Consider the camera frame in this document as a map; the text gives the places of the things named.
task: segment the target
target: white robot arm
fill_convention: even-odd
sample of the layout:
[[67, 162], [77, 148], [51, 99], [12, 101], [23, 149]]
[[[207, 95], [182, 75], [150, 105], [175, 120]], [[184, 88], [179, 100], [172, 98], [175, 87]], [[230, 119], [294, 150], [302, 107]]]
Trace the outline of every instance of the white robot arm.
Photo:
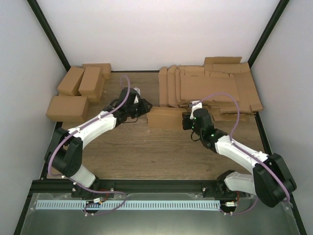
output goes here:
[[254, 194], [269, 207], [274, 207], [286, 197], [285, 192], [269, 172], [247, 153], [267, 165], [284, 184], [289, 193], [296, 189], [296, 183], [280, 155], [273, 154], [269, 156], [261, 151], [255, 151], [234, 139], [231, 140], [227, 133], [214, 128], [208, 110], [202, 108], [199, 101], [193, 101], [192, 103], [192, 111], [183, 113], [183, 129], [191, 129], [193, 131], [192, 135], [197, 134], [204, 147], [230, 158], [250, 172], [250, 174], [241, 174], [228, 171], [222, 174], [225, 185], [222, 188], [226, 189], [224, 193], [227, 193], [226, 191], [241, 191]]
[[97, 177], [82, 165], [83, 149], [95, 138], [103, 133], [114, 129], [124, 123], [128, 117], [138, 118], [149, 112], [152, 104], [140, 98], [138, 88], [130, 89], [126, 102], [113, 114], [108, 114], [115, 109], [125, 99], [127, 89], [123, 89], [120, 97], [111, 102], [97, 116], [87, 122], [64, 130], [57, 129], [52, 136], [52, 140], [45, 155], [45, 161], [49, 163], [52, 153], [59, 143], [68, 135], [76, 132], [66, 143], [67, 150], [63, 147], [57, 152], [52, 166], [60, 173], [80, 183], [82, 186], [91, 188]]

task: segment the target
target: flattened cardboard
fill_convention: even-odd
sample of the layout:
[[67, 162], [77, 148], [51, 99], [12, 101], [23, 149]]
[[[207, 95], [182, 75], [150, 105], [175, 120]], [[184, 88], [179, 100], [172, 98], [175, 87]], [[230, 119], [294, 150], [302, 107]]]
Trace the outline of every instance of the flattened cardboard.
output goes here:
[[54, 96], [47, 110], [52, 121], [84, 122], [87, 120], [89, 101], [84, 96]]
[[167, 67], [162, 67], [158, 72], [158, 91], [160, 107], [168, 106]]
[[204, 64], [238, 64], [242, 57], [229, 57], [229, 56], [217, 56], [217, 57], [205, 57]]
[[250, 71], [248, 63], [243, 64], [213, 64], [213, 71], [240, 73]]
[[99, 95], [99, 86], [101, 86], [102, 72], [100, 67], [86, 67], [85, 73], [78, 89], [82, 96], [93, 98]]
[[252, 74], [250, 71], [242, 72], [235, 74], [236, 78], [242, 79], [242, 84], [245, 87], [246, 94], [249, 99], [250, 107], [253, 112], [263, 110], [263, 106], [261, 104], [260, 98], [258, 96], [258, 92], [256, 90]]
[[182, 113], [185, 109], [153, 107], [147, 113], [148, 127], [158, 129], [182, 130]]
[[83, 68], [86, 68], [87, 66], [92, 66], [92, 67], [101, 67], [102, 69], [102, 76], [104, 79], [110, 79], [111, 76], [111, 64], [106, 63], [106, 64], [83, 64]]
[[176, 100], [176, 68], [176, 65], [172, 65], [167, 71], [167, 91], [169, 106], [178, 108], [178, 102]]
[[242, 57], [206, 57], [204, 59], [204, 69], [213, 71], [213, 64], [237, 64]]
[[85, 69], [71, 67], [58, 86], [58, 92], [65, 95], [79, 95], [78, 88]]
[[[200, 75], [200, 72], [195, 75], [186, 75], [185, 71], [180, 71], [180, 98], [181, 100], [201, 100], [204, 97], [214, 93], [230, 94], [236, 101], [239, 100], [235, 77], [230, 74], [230, 77], [210, 76], [209, 71], [205, 71]], [[225, 95], [217, 95], [210, 98], [208, 101], [232, 102]]]
[[180, 69], [175, 71], [175, 84], [176, 84], [176, 100], [178, 104], [181, 104], [180, 99]]

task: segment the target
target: wooden tabletop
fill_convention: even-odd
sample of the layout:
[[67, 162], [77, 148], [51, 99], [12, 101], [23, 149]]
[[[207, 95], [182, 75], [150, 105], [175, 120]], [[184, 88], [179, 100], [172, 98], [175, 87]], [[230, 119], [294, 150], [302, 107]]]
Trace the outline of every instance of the wooden tabletop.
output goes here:
[[[88, 117], [92, 118], [118, 98], [120, 77], [113, 72], [105, 86], [100, 103], [92, 103]], [[158, 106], [158, 73], [129, 72], [132, 88], [138, 87], [141, 97]], [[80, 123], [64, 123], [69, 129]], [[218, 121], [215, 126], [230, 132], [234, 121]], [[225, 156], [190, 140], [191, 131], [161, 130], [147, 127], [146, 116], [136, 123], [121, 124], [89, 143], [83, 152], [83, 165], [100, 179], [163, 179], [214, 180], [229, 169], [247, 171]], [[255, 150], [263, 151], [254, 118], [240, 121], [234, 139]]]

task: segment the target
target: white wall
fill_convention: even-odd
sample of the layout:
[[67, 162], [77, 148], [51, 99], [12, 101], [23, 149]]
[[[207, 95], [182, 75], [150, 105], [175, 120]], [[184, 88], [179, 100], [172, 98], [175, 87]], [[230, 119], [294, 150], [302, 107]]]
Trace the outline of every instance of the white wall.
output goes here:
[[11, 235], [38, 179], [54, 123], [45, 112], [65, 74], [25, 0], [0, 5], [0, 233]]
[[113, 70], [247, 61], [278, 0], [38, 0], [71, 65]]
[[264, 105], [262, 123], [298, 185], [294, 196], [313, 234], [313, 2], [290, 1], [252, 73]]

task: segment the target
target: purple cable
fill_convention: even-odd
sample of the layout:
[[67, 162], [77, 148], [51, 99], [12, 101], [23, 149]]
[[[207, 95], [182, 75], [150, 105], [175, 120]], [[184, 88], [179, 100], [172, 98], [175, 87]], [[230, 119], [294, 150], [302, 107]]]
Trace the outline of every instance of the purple cable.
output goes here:
[[[206, 98], [200, 100], [199, 102], [197, 103], [194, 103], [192, 104], [192, 106], [195, 106], [205, 100], [208, 100], [209, 98], [213, 97], [213, 96], [216, 96], [216, 95], [226, 95], [228, 96], [229, 98], [232, 99], [232, 101], [235, 103], [236, 105], [236, 108], [237, 108], [237, 119], [236, 119], [236, 123], [233, 127], [233, 129], [231, 130], [230, 134], [229, 134], [229, 139], [231, 141], [231, 143], [237, 148], [239, 149], [240, 151], [242, 151], [243, 153], [247, 154], [249, 157], [251, 157], [253, 160], [255, 160], [257, 163], [259, 163], [262, 167], [264, 167], [265, 170], [267, 170], [269, 172], [269, 174], [276, 180], [276, 182], [279, 184], [279, 186], [283, 189], [285, 195], [286, 195], [286, 202], [288, 203], [290, 201], [290, 195], [288, 193], [288, 190], [286, 189], [286, 187], [284, 186], [284, 184], [281, 182], [281, 180], [275, 175], [275, 173], [267, 166], [265, 165], [262, 161], [260, 161], [258, 158], [254, 157], [253, 155], [251, 155], [250, 153], [248, 153], [247, 151], [245, 151], [244, 149], [242, 149], [241, 147], [239, 147], [235, 141], [233, 141], [233, 133], [235, 131], [235, 129], [237, 128], [238, 126], [238, 123], [239, 123], [239, 115], [240, 115], [240, 111], [239, 111], [239, 105], [237, 103], [237, 101], [229, 94], [227, 93], [215, 93], [215, 94], [211, 94], [211, 95], [208, 95]], [[243, 214], [244, 212], [247, 212], [249, 211], [251, 208], [243, 211], [243, 212], [240, 212], [240, 213], [234, 213], [234, 214]]]
[[[127, 83], [128, 83], [127, 93], [126, 93], [126, 96], [125, 96], [124, 100], [123, 100], [115, 109], [113, 109], [113, 110], [111, 110], [110, 112], [108, 112], [108, 113], [102, 115], [101, 118], [104, 118], [104, 117], [106, 117], [106, 116], [108, 116], [108, 115], [110, 115], [110, 114], [116, 112], [116, 111], [117, 111], [120, 107], [122, 107], [122, 105], [127, 101], [128, 95], [129, 95], [129, 93], [130, 93], [130, 91], [131, 91], [131, 82], [130, 82], [130, 80], [129, 80], [129, 78], [128, 78], [127, 75], [124, 75], [124, 77], [126, 78]], [[80, 130], [83, 130], [84, 128], [86, 128], [87, 126], [93, 124], [93, 123], [96, 122], [96, 121], [98, 121], [98, 119], [95, 118], [95, 119], [91, 120], [90, 122], [87, 122], [85, 125], [83, 125], [83, 126], [80, 127]], [[68, 136], [66, 136], [66, 137], [64, 138], [64, 140], [62, 140], [62, 141], [60, 142], [60, 144], [55, 148], [55, 150], [54, 150], [54, 152], [52, 153], [52, 156], [51, 156], [51, 158], [50, 158], [49, 164], [48, 164], [48, 174], [49, 174], [49, 175], [51, 175], [51, 176], [60, 176], [60, 175], [62, 175], [62, 174], [52, 174], [52, 173], [51, 173], [52, 163], [53, 163], [53, 160], [54, 160], [54, 158], [55, 158], [57, 152], [60, 150], [60, 148], [65, 144], [66, 141], [68, 141], [68, 140], [69, 140], [73, 135], [75, 135], [76, 133], [78, 133], [77, 130], [74, 131], [73, 133], [69, 134]], [[83, 188], [83, 189], [85, 189], [85, 190], [87, 190], [87, 191], [89, 191], [89, 192], [93, 192], [93, 193], [98, 193], [98, 194], [119, 193], [119, 194], [123, 194], [123, 195], [126, 196], [126, 194], [125, 194], [124, 192], [120, 192], [120, 191], [95, 191], [95, 190], [92, 190], [92, 189], [90, 189], [90, 188], [87, 188], [87, 187], [81, 185], [80, 183], [77, 183], [77, 185], [78, 185], [79, 187], [81, 187], [81, 188]], [[100, 215], [100, 214], [107, 214], [107, 213], [113, 212], [113, 211], [117, 210], [118, 208], [120, 208], [122, 205], [124, 205], [125, 202], [126, 202], [126, 198], [125, 198], [125, 200], [124, 200], [120, 205], [118, 205], [118, 206], [115, 207], [114, 209], [112, 209], [112, 210], [110, 210], [110, 211], [103, 212], [103, 213], [97, 213], [97, 215]]]

